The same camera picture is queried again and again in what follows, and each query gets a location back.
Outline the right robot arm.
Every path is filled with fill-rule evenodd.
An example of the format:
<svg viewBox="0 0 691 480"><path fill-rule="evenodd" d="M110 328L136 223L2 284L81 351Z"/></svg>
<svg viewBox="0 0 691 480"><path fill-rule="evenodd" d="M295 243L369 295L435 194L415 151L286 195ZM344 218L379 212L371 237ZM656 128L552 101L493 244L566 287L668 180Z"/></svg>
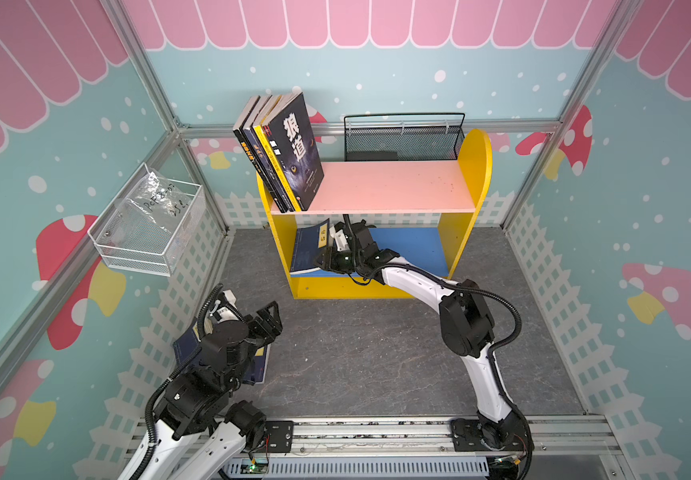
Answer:
<svg viewBox="0 0 691 480"><path fill-rule="evenodd" d="M445 280L411 264L391 249L381 249L369 231L345 234L347 248L327 247L315 258L323 270L359 275L365 286L373 281L397 288L439 314L441 339L447 349L461 357L477 399L475 435L485 448L506 450L511 444L533 452L529 421L521 413L503 384L495 352L515 341L523 320L505 298L479 288L471 280ZM487 300L493 300L513 316L513 331L502 340L495 338L495 319Z"/></svg>

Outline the purple old man book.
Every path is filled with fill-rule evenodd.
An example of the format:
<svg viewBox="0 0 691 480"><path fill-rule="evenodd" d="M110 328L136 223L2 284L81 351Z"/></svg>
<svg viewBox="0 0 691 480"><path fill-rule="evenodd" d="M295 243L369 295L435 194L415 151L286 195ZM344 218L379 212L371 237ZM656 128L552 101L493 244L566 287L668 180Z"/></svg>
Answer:
<svg viewBox="0 0 691 480"><path fill-rule="evenodd" d="M271 160L269 160L265 147L254 128L255 121L271 98L271 95L255 95L250 99L248 102L250 108L244 117L242 131L247 140L248 148L251 151L249 156L254 162L269 194L271 194L280 212L288 213L293 211L293 205L287 198L281 180L279 180L276 170Z"/></svg>

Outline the black Murphy's law book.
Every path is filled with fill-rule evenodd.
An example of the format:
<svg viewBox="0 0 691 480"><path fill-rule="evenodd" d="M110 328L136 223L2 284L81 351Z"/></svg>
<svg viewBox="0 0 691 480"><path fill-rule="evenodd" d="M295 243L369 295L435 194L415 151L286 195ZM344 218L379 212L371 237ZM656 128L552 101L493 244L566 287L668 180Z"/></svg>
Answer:
<svg viewBox="0 0 691 480"><path fill-rule="evenodd" d="M271 166L271 162L267 158L265 148L263 148L253 128L254 121L271 99L271 95L252 96L235 123L233 134L235 134L241 148L243 148L251 164L257 170L261 180L263 180L263 184L267 192L271 194L279 212L287 213L289 208L285 196L281 194L281 183L276 176L273 166Z"/></svg>

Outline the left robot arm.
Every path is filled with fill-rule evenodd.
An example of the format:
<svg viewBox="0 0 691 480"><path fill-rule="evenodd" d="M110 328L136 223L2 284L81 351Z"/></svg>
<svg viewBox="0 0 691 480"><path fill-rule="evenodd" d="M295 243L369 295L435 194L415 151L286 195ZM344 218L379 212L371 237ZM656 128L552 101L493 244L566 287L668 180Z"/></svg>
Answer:
<svg viewBox="0 0 691 480"><path fill-rule="evenodd" d="M203 305L175 343L178 366L146 404L146 434L121 478L225 477L240 454L249 456L250 472L269 472L271 453L290 448L291 423L271 422L252 402L232 398L253 384L258 352L282 331L275 302L254 315L226 298Z"/></svg>

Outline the yellow cartoon boy book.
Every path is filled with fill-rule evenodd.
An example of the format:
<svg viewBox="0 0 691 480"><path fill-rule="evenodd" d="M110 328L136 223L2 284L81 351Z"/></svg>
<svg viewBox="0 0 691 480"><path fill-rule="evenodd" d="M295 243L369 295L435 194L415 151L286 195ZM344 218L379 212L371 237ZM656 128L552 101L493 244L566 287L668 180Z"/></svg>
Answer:
<svg viewBox="0 0 691 480"><path fill-rule="evenodd" d="M283 154L271 132L271 121L274 120L289 103L295 98L294 94L272 95L272 99L266 104L254 123L254 128L258 134L265 150L274 166L279 180L287 198L293 205L293 211L288 213L298 213L302 211L302 206L297 200L292 186L286 176L283 166Z"/></svg>

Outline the black wolf book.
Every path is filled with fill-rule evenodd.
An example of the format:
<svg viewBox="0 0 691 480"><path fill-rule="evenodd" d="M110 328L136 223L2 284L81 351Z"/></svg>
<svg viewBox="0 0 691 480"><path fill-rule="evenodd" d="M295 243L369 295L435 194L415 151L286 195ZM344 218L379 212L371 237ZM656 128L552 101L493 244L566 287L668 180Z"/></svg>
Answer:
<svg viewBox="0 0 691 480"><path fill-rule="evenodd" d="M305 96L295 98L271 121L271 132L283 154L283 166L302 211L308 211L325 179Z"/></svg>

